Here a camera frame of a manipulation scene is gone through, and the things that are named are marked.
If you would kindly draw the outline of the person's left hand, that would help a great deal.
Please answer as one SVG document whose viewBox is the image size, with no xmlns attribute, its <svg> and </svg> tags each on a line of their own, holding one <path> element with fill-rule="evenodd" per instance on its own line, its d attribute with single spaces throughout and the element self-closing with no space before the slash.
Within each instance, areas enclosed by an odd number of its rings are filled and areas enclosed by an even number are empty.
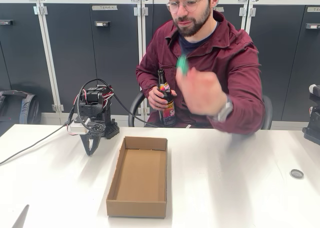
<svg viewBox="0 0 320 228">
<path fill-rule="evenodd" d="M 227 95 L 214 72 L 198 71 L 194 67 L 187 74 L 180 67 L 176 72 L 176 83 L 191 113 L 215 116 L 226 105 Z"/>
</svg>

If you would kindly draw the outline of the person's right hand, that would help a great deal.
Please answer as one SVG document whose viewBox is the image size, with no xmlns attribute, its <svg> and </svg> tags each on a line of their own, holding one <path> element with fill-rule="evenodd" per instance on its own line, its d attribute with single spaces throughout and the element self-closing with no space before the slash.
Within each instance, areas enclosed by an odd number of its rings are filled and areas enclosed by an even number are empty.
<svg viewBox="0 0 320 228">
<path fill-rule="evenodd" d="M 148 93 L 148 102 L 150 106 L 157 111 L 163 111 L 168 107 L 168 102 L 164 99 L 164 95 L 154 86 Z"/>
</svg>

